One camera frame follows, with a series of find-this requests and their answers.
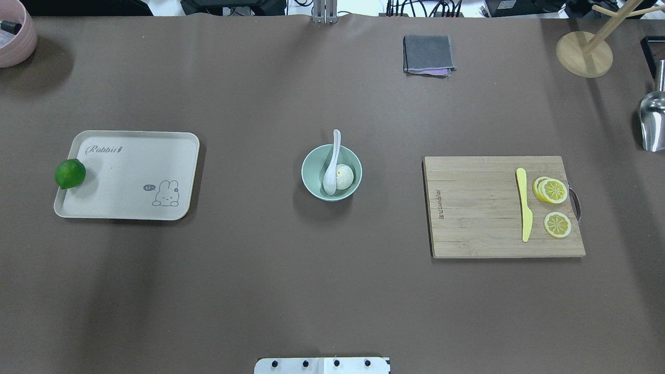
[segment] lemon slice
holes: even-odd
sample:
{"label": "lemon slice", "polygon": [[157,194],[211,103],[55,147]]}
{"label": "lemon slice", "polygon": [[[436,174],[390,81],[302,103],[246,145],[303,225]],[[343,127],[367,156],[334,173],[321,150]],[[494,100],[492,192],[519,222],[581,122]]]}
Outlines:
{"label": "lemon slice", "polygon": [[558,179],[548,178],[541,182],[539,192],[545,201],[560,204],[568,198],[568,188]]}
{"label": "lemon slice", "polygon": [[544,202],[547,202],[547,200],[545,200],[545,198],[543,197],[543,195],[541,195],[541,193],[538,189],[540,188],[540,183],[542,181],[546,180],[546,179],[549,179],[549,177],[548,176],[542,176],[542,177],[534,180],[533,181],[533,189],[532,189],[533,194],[538,198],[538,200],[541,200],[541,201],[544,201]]}
{"label": "lemon slice", "polygon": [[555,238],[565,238],[571,233],[571,221],[561,212],[551,212],[545,216],[545,231]]}

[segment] round wooden base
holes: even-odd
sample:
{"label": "round wooden base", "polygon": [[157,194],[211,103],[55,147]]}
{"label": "round wooden base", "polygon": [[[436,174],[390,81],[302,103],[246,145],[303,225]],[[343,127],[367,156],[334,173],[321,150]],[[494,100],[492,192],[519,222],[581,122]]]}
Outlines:
{"label": "round wooden base", "polygon": [[610,70],[612,49],[605,41],[601,41],[591,52],[582,53],[582,48],[593,36],[592,33],[586,31],[574,31],[559,39],[557,57],[563,67],[584,78],[598,78]]}

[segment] gray towel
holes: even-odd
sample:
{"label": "gray towel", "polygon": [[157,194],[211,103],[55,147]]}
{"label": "gray towel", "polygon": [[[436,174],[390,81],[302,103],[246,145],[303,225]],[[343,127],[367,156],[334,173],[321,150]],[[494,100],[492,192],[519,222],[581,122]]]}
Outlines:
{"label": "gray towel", "polygon": [[456,68],[447,35],[404,37],[405,73],[448,77]]}

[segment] pink container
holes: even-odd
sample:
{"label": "pink container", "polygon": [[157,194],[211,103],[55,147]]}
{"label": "pink container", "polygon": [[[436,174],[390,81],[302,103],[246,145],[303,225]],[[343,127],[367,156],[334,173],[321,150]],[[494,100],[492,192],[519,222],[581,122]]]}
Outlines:
{"label": "pink container", "polygon": [[19,0],[0,0],[0,19],[23,24],[19,33],[9,34],[13,38],[0,47],[0,68],[22,63],[37,46],[35,24]]}

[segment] wooden cutting board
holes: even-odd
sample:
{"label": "wooden cutting board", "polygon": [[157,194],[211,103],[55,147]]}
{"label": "wooden cutting board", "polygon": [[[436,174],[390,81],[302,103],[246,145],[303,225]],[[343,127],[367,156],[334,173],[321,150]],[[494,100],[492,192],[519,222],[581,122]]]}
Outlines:
{"label": "wooden cutting board", "polygon": [[[527,171],[533,228],[522,242],[515,169]],[[568,185],[560,156],[425,157],[425,188],[432,255],[435,258],[581,257],[585,255],[570,199],[538,200],[531,186],[540,176]],[[545,231],[549,212],[564,213],[573,227],[566,238]]]}

